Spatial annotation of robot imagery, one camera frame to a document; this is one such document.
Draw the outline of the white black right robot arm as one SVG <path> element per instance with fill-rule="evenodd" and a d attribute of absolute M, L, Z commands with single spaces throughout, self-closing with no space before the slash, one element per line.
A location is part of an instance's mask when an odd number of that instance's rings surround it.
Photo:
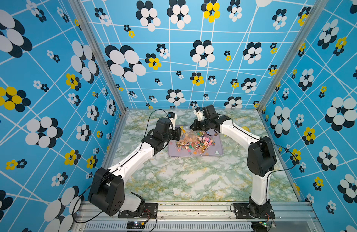
<path fill-rule="evenodd" d="M 259 137 L 237 126 L 225 115 L 219 115 L 213 105 L 194 109 L 197 119 L 190 126 L 193 131 L 208 131 L 222 133 L 248 152 L 247 167 L 252 173 L 252 192 L 249 197 L 248 213 L 253 218 L 261 218 L 267 214 L 274 219 L 274 211 L 269 199 L 270 177 L 277 163 L 275 150 L 271 139 Z"/>

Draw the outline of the pile of colourful candies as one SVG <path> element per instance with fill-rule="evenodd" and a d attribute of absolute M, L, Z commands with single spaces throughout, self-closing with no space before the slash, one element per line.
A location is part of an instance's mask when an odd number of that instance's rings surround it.
<path fill-rule="evenodd" d="M 214 140 L 215 135 L 210 135 L 207 131 L 203 132 L 203 136 L 196 142 L 176 142 L 176 148 L 178 151 L 187 151 L 189 155 L 207 155 L 209 148 L 216 145 Z"/>

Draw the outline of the ziploc bag with yellow duck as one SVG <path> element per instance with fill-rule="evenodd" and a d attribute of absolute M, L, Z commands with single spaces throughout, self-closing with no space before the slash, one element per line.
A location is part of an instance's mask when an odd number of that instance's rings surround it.
<path fill-rule="evenodd" d="M 242 127 L 245 131 L 247 131 L 247 132 L 251 132 L 251 130 L 248 128 L 248 127 L 246 127 L 246 126 L 243 126 Z"/>

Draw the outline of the left green circuit board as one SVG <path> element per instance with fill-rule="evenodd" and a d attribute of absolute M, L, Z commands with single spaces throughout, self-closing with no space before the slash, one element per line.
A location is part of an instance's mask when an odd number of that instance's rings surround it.
<path fill-rule="evenodd" d="M 126 225 L 127 231 L 143 231 L 146 223 L 144 221 L 128 221 Z"/>

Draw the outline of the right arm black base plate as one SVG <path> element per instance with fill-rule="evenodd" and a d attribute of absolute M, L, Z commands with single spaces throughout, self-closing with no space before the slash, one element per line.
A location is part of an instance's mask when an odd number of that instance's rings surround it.
<path fill-rule="evenodd" d="M 230 211 L 235 214 L 237 219 L 275 219 L 275 213 L 271 204 L 265 203 L 258 206 L 254 204 L 233 203 Z"/>

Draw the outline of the aluminium corner post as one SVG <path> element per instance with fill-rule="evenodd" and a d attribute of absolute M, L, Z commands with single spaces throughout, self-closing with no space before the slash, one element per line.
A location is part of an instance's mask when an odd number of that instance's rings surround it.
<path fill-rule="evenodd" d="M 273 78 L 271 81 L 270 85 L 268 86 L 265 94 L 263 95 L 263 98 L 260 101 L 260 104 L 257 108 L 258 113 L 260 114 L 268 101 L 270 100 L 273 91 L 275 90 L 277 84 L 281 81 L 283 78 L 285 72 L 287 71 L 288 67 L 291 65 L 292 61 L 294 60 L 298 49 L 302 45 L 302 43 L 305 41 L 307 36 L 309 35 L 311 29 L 313 26 L 316 24 L 319 16 L 321 15 L 322 11 L 324 10 L 325 6 L 327 5 L 329 1 L 328 0 L 318 0 L 315 2 L 315 4 L 312 7 L 312 11 L 310 13 L 309 18 L 307 21 L 304 23 L 300 31 L 298 32 L 294 42 L 292 43 L 290 49 L 286 53 L 285 58 L 283 59 L 280 68 L 278 69 L 278 72 L 276 76 Z"/>
<path fill-rule="evenodd" d="M 97 43 L 94 33 L 92 31 L 91 24 L 87 20 L 85 11 L 83 10 L 82 4 L 81 4 L 81 1 L 70 0 L 69 4 L 71 5 L 71 8 L 72 8 L 73 12 L 75 13 L 77 20 L 80 22 L 80 24 L 82 26 L 82 30 L 85 35 L 85 38 L 86 38 L 87 42 L 89 43 L 89 46 L 91 47 L 92 52 L 96 58 L 98 65 L 99 65 L 99 68 L 105 77 L 107 85 L 109 86 L 111 93 L 113 94 L 113 96 L 116 100 L 116 103 L 117 103 L 118 107 L 120 108 L 121 114 L 124 115 L 126 113 L 126 107 L 122 101 L 120 94 L 118 93 L 118 90 L 116 88 L 116 83 L 111 75 L 111 72 L 110 72 L 108 66 L 107 66 L 107 62 L 103 58 L 103 53 Z"/>

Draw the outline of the aluminium front rail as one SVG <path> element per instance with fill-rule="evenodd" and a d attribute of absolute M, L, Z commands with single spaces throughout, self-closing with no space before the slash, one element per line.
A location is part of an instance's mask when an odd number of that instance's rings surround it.
<path fill-rule="evenodd" d="M 118 218 L 101 214 L 90 203 L 78 213 L 73 232 L 253 232 L 252 222 L 272 224 L 269 232 L 322 232 L 312 205 L 308 202 L 272 203 L 275 219 L 237 219 L 230 211 L 233 202 L 157 202 L 158 213 L 152 219 Z M 128 221 L 144 221 L 143 231 L 127 231 Z"/>

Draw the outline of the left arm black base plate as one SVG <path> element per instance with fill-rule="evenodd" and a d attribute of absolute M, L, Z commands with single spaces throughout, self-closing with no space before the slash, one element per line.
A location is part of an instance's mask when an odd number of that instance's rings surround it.
<path fill-rule="evenodd" d="M 157 203 L 144 203 L 143 206 L 139 206 L 136 211 L 119 211 L 118 218 L 152 219 L 157 217 L 157 213 Z"/>

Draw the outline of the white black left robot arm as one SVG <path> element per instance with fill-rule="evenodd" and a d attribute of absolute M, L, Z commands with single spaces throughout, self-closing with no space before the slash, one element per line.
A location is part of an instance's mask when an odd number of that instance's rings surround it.
<path fill-rule="evenodd" d="M 165 149 L 170 141 L 180 140 L 181 128 L 176 127 L 177 115 L 159 118 L 137 148 L 122 161 L 96 171 L 92 181 L 88 201 L 109 216 L 125 211 L 132 217 L 140 217 L 145 212 L 145 199 L 136 193 L 125 193 L 124 187 L 132 174 L 146 161 Z"/>

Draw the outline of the aluminium corner post left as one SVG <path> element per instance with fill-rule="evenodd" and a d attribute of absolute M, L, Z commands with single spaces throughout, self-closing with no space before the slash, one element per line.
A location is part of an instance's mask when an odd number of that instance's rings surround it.
<path fill-rule="evenodd" d="M 83 10 L 82 4 L 81 4 L 81 1 L 70 0 L 69 4 L 71 5 L 71 8 L 72 8 L 73 12 L 75 13 L 77 20 L 80 22 L 80 24 L 82 26 L 82 30 L 85 35 L 85 38 L 86 38 L 87 42 L 89 43 L 89 46 L 91 47 L 92 52 L 96 58 L 98 65 L 99 65 L 99 68 L 105 77 L 107 85 L 109 86 L 111 93 L 113 94 L 113 96 L 116 100 L 116 103 L 117 103 L 118 107 L 120 108 L 121 114 L 124 115 L 126 113 L 126 107 L 122 101 L 120 94 L 118 93 L 118 90 L 116 88 L 116 83 L 111 75 L 111 72 L 110 72 L 108 66 L 107 66 L 107 62 L 103 58 L 103 53 L 97 43 L 94 33 L 92 31 L 91 24 L 87 20 L 85 11 Z"/>

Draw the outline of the lilac plastic tray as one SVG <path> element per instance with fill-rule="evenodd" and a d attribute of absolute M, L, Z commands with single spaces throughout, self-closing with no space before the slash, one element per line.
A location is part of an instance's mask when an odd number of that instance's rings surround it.
<path fill-rule="evenodd" d="M 193 131 L 182 127 L 178 141 L 172 140 L 168 146 L 170 157 L 216 157 L 223 155 L 223 146 L 216 130 Z"/>

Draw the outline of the ziploc bag of candies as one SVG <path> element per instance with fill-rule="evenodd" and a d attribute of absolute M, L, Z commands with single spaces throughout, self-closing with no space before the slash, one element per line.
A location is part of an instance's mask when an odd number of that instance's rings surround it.
<path fill-rule="evenodd" d="M 180 142 L 196 142 L 203 136 L 202 131 L 193 131 L 189 126 L 180 126 Z"/>

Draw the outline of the right green circuit board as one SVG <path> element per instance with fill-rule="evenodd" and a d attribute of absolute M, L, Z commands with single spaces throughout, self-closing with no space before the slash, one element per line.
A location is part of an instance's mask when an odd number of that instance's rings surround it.
<path fill-rule="evenodd" d="M 266 222 L 252 222 L 253 232 L 268 232 L 272 228 L 272 224 Z"/>

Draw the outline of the green circuit board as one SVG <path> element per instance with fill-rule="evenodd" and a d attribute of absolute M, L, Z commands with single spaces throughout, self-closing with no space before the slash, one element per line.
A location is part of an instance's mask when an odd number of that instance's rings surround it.
<path fill-rule="evenodd" d="M 143 231 L 146 223 L 144 221 L 128 221 L 126 225 L 127 231 Z"/>
<path fill-rule="evenodd" d="M 272 228 L 272 224 L 266 222 L 252 222 L 253 232 L 268 232 Z"/>

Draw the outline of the aluminium corner post right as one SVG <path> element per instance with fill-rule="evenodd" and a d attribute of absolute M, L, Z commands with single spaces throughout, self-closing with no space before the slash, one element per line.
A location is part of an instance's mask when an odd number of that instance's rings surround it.
<path fill-rule="evenodd" d="M 300 31 L 298 32 L 294 42 L 292 43 L 290 49 L 286 53 L 285 58 L 283 59 L 280 68 L 278 69 L 278 72 L 276 76 L 273 78 L 271 81 L 270 85 L 268 86 L 265 94 L 263 95 L 263 98 L 260 101 L 260 104 L 257 108 L 258 113 L 260 114 L 268 101 L 270 100 L 273 91 L 275 90 L 277 84 L 281 81 L 283 78 L 285 72 L 287 71 L 288 67 L 291 65 L 292 61 L 294 60 L 298 49 L 302 45 L 302 43 L 305 41 L 307 36 L 309 35 L 311 29 L 313 26 L 316 24 L 319 16 L 321 15 L 322 11 L 324 10 L 325 6 L 327 5 L 329 1 L 328 0 L 318 0 L 315 2 L 315 4 L 312 7 L 312 11 L 310 13 L 309 18 L 307 21 L 304 23 Z"/>

